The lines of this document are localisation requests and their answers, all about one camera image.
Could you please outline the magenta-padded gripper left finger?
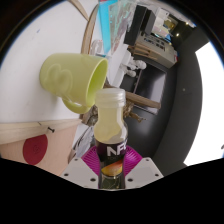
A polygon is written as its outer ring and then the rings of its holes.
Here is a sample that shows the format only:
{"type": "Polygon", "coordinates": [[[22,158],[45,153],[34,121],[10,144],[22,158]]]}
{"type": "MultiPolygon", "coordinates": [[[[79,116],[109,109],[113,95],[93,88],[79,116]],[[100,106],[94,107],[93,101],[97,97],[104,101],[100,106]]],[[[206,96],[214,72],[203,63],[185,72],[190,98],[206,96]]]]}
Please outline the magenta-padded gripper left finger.
{"type": "Polygon", "coordinates": [[[61,177],[78,186],[90,189],[98,188],[100,162],[96,148],[90,148],[82,157],[74,157],[61,177]]]}

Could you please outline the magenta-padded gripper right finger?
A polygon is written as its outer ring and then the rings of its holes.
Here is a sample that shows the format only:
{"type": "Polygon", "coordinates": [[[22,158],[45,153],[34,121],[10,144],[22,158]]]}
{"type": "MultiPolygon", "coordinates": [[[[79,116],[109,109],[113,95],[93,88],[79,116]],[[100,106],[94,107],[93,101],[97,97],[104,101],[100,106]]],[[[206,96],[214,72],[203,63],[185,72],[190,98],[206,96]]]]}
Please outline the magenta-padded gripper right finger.
{"type": "Polygon", "coordinates": [[[127,189],[140,188],[163,177],[150,157],[143,158],[130,146],[126,147],[123,173],[127,189]]]}

